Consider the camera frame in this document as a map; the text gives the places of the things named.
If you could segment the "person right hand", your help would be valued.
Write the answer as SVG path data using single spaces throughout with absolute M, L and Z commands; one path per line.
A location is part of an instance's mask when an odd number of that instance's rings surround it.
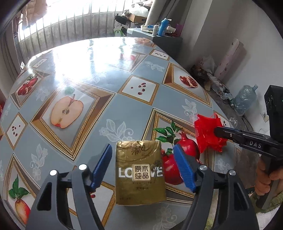
M 265 195 L 266 193 L 269 193 L 271 189 L 271 182 L 279 180 L 278 186 L 274 192 L 275 197 L 283 191 L 283 169 L 281 167 L 278 170 L 273 171 L 271 174 L 267 174 L 265 169 L 266 165 L 261 156 L 256 168 L 255 192 L 259 196 Z

